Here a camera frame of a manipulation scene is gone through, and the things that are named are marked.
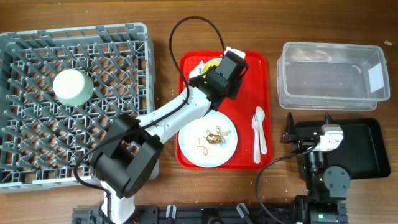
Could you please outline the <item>light green bowl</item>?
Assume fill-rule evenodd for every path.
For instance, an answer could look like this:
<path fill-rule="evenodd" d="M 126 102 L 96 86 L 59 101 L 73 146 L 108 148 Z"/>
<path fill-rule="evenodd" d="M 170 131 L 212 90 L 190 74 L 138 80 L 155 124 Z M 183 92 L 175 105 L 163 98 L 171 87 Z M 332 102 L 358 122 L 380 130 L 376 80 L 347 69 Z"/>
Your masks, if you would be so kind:
<path fill-rule="evenodd" d="M 67 69 L 56 75 L 52 84 L 57 100 L 65 106 L 79 106 L 92 96 L 91 78 L 78 70 Z"/>

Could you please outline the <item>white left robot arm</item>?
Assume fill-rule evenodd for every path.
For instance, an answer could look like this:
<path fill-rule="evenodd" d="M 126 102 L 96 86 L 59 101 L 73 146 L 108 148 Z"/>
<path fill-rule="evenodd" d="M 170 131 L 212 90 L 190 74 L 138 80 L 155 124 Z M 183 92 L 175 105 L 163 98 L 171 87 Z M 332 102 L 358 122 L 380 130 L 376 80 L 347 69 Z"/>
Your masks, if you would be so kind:
<path fill-rule="evenodd" d="M 217 110 L 225 98 L 236 97 L 249 68 L 245 57 L 242 51 L 226 50 L 219 65 L 192 77 L 166 105 L 136 118 L 116 118 L 90 161 L 105 189 L 102 211 L 110 223 L 132 217 L 135 194 L 159 174 L 165 142 L 188 123 Z"/>

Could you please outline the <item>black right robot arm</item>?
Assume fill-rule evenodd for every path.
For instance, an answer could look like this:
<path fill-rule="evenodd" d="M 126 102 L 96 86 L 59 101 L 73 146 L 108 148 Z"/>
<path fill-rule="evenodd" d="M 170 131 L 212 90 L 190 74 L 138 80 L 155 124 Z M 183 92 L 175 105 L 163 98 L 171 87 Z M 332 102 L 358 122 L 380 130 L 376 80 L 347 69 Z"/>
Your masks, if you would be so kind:
<path fill-rule="evenodd" d="M 346 205 L 351 177 L 340 166 L 329 165 L 327 153 L 334 151 L 343 141 L 343 130 L 333 124 L 329 114 L 325 124 L 311 135 L 296 132 L 292 113 L 287 114 L 285 133 L 281 143 L 290 143 L 291 152 L 302 164 L 302 177 L 307 194 L 298 195 L 289 206 L 287 220 L 290 223 L 348 223 Z"/>

